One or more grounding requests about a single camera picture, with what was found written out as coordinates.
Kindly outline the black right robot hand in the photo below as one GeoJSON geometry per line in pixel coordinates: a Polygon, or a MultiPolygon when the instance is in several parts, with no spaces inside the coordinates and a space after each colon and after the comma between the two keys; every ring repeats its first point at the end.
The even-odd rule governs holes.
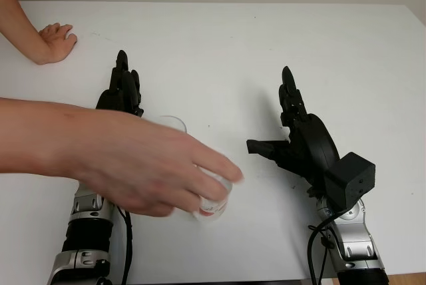
{"type": "Polygon", "coordinates": [[[274,161],[278,167],[301,176],[310,184],[308,194],[325,195],[325,172],[339,160],[337,148],[319,117],[306,111],[289,67],[282,71],[279,87],[280,119],[290,130],[284,141],[246,141],[248,152],[274,161]]]}

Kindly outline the person's left hand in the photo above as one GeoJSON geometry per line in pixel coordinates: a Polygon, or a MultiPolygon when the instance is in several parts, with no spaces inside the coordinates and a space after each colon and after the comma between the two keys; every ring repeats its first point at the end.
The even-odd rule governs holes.
{"type": "Polygon", "coordinates": [[[54,23],[39,31],[43,41],[43,51],[39,65],[58,63],[68,57],[77,43],[77,36],[71,32],[73,26],[54,23]]]}

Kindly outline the person's right hand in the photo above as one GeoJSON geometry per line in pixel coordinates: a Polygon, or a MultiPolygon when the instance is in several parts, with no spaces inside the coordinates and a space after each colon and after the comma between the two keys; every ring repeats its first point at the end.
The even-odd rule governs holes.
{"type": "Polygon", "coordinates": [[[226,198],[214,174],[230,182],[243,179],[223,154],[170,127],[90,109],[67,113],[65,119],[72,134],[67,149],[70,177],[129,212],[194,212],[203,198],[226,198]]]}

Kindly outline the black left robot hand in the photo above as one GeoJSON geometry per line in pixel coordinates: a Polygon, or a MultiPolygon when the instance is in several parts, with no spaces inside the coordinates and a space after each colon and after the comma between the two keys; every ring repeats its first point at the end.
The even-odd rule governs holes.
{"type": "Polygon", "coordinates": [[[99,97],[96,109],[120,111],[141,117],[140,79],[135,70],[128,67],[128,57],[120,50],[116,66],[112,69],[109,88],[99,97]]]}

